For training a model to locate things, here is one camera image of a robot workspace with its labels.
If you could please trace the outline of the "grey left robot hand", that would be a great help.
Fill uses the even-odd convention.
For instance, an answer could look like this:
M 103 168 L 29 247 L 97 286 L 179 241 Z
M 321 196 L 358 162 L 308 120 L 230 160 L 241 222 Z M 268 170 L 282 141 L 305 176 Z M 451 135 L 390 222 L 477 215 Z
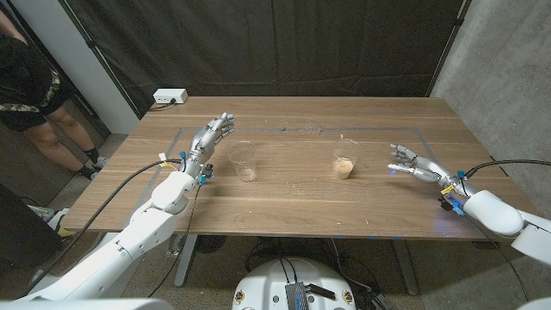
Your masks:
M 185 159 L 184 172 L 197 177 L 202 166 L 211 158 L 215 146 L 234 131 L 235 117 L 223 113 L 202 127 L 193 137 Z

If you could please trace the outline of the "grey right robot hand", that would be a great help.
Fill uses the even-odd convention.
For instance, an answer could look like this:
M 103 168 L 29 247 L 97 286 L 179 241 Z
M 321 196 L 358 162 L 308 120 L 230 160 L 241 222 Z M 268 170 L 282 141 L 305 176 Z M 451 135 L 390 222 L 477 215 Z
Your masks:
M 388 164 L 390 170 L 410 174 L 427 183 L 438 183 L 442 188 L 447 188 L 458 182 L 458 177 L 444 168 L 439 163 L 422 156 L 400 145 L 390 144 L 391 154 L 400 160 L 400 163 Z

